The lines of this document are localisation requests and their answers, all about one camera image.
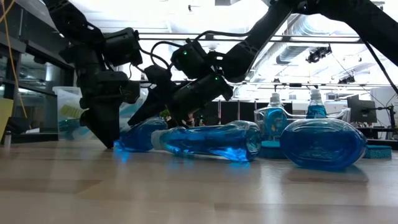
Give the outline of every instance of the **bottle lying on side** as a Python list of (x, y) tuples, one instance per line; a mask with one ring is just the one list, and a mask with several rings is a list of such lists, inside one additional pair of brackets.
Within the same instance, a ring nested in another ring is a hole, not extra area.
[(201, 154), (247, 162), (255, 159), (261, 148), (261, 133), (258, 125), (249, 121), (233, 121), (224, 126), (177, 127), (154, 131), (152, 145), (156, 150), (176, 156)]
[(303, 119), (285, 128), (280, 148), (299, 166), (340, 170), (364, 156), (366, 138), (338, 119)]
[(119, 140), (114, 142), (117, 149), (128, 152), (147, 152), (151, 150), (151, 134), (156, 130), (167, 129), (167, 123), (163, 118), (153, 117), (136, 124), (126, 126), (120, 130)]

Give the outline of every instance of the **table surface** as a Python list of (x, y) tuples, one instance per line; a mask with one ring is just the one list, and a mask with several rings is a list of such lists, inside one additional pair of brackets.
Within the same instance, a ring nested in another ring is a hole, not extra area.
[(324, 172), (103, 148), (2, 148), (1, 223), (398, 223), (398, 154)]

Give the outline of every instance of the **blue dish soap bottle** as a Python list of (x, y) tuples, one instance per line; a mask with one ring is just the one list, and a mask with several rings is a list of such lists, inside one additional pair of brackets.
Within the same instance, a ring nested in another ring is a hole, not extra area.
[(233, 121), (224, 126), (155, 131), (152, 144), (156, 150), (169, 151), (176, 156), (206, 154), (246, 162), (256, 158), (261, 147), (261, 134), (256, 123)]
[(147, 152), (153, 149), (150, 142), (151, 134), (156, 130), (165, 129), (167, 129), (167, 123), (163, 118), (148, 118), (134, 126), (122, 128), (120, 138), (114, 142), (114, 145), (117, 149), (128, 152)]
[(265, 141), (278, 141), (287, 126), (287, 117), (280, 102), (279, 93), (272, 93), (264, 115)]
[(327, 118), (321, 93), (318, 89), (311, 90), (310, 103), (308, 104), (307, 119)]
[(302, 119), (285, 128), (280, 148), (299, 166), (340, 170), (364, 156), (366, 138), (342, 120)]

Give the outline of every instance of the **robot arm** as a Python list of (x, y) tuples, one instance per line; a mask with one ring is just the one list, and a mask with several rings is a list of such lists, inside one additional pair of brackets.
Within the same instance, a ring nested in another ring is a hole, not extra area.
[[(267, 14), (251, 29), (246, 39), (228, 53), (209, 52), (199, 42), (187, 40), (171, 58), (173, 65), (183, 71), (192, 82), (177, 85), (171, 81), (169, 69), (152, 65), (145, 69), (151, 83), (148, 99), (128, 122), (137, 124), (148, 117), (169, 109), (178, 124), (216, 97), (229, 100), (232, 87), (229, 82), (241, 82), (257, 54), (270, 41), (291, 13), (322, 14), (329, 19), (351, 26), (359, 36), (375, 46), (398, 65), (398, 25), (370, 0), (269, 0)], [(139, 65), (142, 58), (138, 33), (132, 28), (103, 35), (84, 15), (67, 0), (44, 0), (57, 29), (75, 46), (60, 55), (75, 64), (83, 98), (81, 107), (88, 108), (81, 117), (107, 146), (119, 138), (118, 108), (122, 101), (134, 103), (139, 86), (128, 80), (123, 72), (106, 68), (107, 61), (114, 66), (124, 63)]]
[(398, 23), (370, 0), (278, 0), (252, 28), (249, 36), (234, 46), (223, 59), (225, 78), (241, 82), (257, 53), (268, 43), (290, 13), (322, 14), (347, 23), (398, 66)]

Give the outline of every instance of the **black cable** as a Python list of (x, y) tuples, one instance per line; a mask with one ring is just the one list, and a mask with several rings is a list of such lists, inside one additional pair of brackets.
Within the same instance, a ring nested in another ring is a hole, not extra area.
[(174, 63), (172, 62), (168, 67), (167, 67), (167, 72), (171, 73), (172, 72), (172, 67), (174, 66)]
[(130, 70), (130, 77), (129, 77), (129, 80), (130, 80), (131, 77), (132, 77), (131, 66), (132, 66), (132, 63), (130, 63), (130, 65), (129, 65), (129, 70)]
[[(362, 86), (362, 89), (364, 89), (369, 95), (371, 95), (371, 97), (373, 97), (377, 102), (379, 102), (379, 103), (381, 104), (381, 106), (383, 106), (383, 107), (386, 108), (386, 106), (385, 106), (383, 103), (381, 103), (376, 97), (374, 97), (374, 96), (371, 94), (370, 91), (366, 90), (363, 86)], [(388, 119), (390, 120), (390, 124), (391, 124), (390, 112), (388, 112), (388, 110), (386, 110), (386, 112), (387, 112)]]
[(169, 65), (164, 59), (162, 59), (160, 56), (158, 56), (158, 55), (156, 55), (156, 54), (149, 53), (148, 51), (146, 51), (146, 50), (144, 50), (144, 49), (142, 49), (142, 48), (140, 48), (139, 50), (140, 50), (142, 53), (146, 54), (146, 55), (149, 55), (149, 56), (151, 56), (151, 57), (155, 57), (155, 58), (159, 59), (161, 62), (163, 62), (163, 63), (166, 65), (166, 68), (168, 68), (168, 67), (170, 66), (170, 65)]
[(204, 35), (207, 34), (213, 34), (213, 35), (223, 35), (226, 37), (246, 37), (251, 33), (251, 30), (249, 30), (249, 32), (245, 32), (243, 34), (237, 34), (237, 33), (230, 33), (230, 32), (220, 32), (220, 31), (214, 31), (214, 30), (208, 30), (208, 31), (204, 31), (203, 33), (199, 34), (195, 40), (199, 40), (200, 37), (203, 37)]
[(379, 65), (381, 71), (383, 72), (383, 74), (386, 76), (388, 82), (390, 83), (391, 87), (394, 89), (394, 91), (398, 94), (398, 88), (395, 86), (394, 82), (392, 82), (390, 76), (388, 75), (386, 69), (384, 68), (384, 65), (381, 63), (380, 59), (377, 57), (376, 53), (374, 53), (373, 48), (370, 46), (369, 42), (366, 40), (363, 40), (364, 44), (366, 45), (366, 47), (368, 48), (368, 50), (370, 51), (370, 53), (372, 54), (373, 58), (375, 59), (375, 61), (377, 62), (377, 64)]
[[(154, 46), (153, 46), (152, 49), (150, 50), (150, 53), (151, 53), (151, 54), (154, 54), (155, 48), (156, 48), (157, 46), (159, 46), (160, 44), (168, 44), (168, 45), (171, 45), (171, 46), (174, 46), (174, 47), (182, 47), (182, 45), (176, 44), (176, 43), (173, 43), (173, 42), (170, 42), (170, 41), (159, 41), (158, 43), (154, 44)], [(150, 60), (152, 61), (152, 63), (153, 63), (154, 65), (157, 65), (157, 64), (155, 63), (155, 60), (154, 60), (154, 58), (153, 58), (152, 56), (150, 57)]]
[(393, 99), (393, 97), (395, 97), (396, 95), (397, 95), (397, 93), (394, 94), (394, 95), (390, 98), (390, 100), (386, 103), (387, 106), (388, 106), (388, 104), (391, 102), (391, 100)]
[(138, 69), (140, 72), (142, 72), (142, 73), (144, 73), (144, 74), (145, 74), (145, 71), (143, 71), (143, 69), (141, 69), (140, 67), (138, 67), (138, 66), (135, 66), (135, 68), (136, 68), (136, 69)]
[(337, 60), (337, 58), (335, 57), (335, 55), (333, 55), (333, 53), (331, 54), (331, 56), (333, 56), (333, 58), (336, 60), (336, 62), (340, 65), (340, 67), (342, 69), (344, 69), (344, 71), (347, 73), (347, 75), (350, 75), (347, 70), (343, 67), (343, 65)]

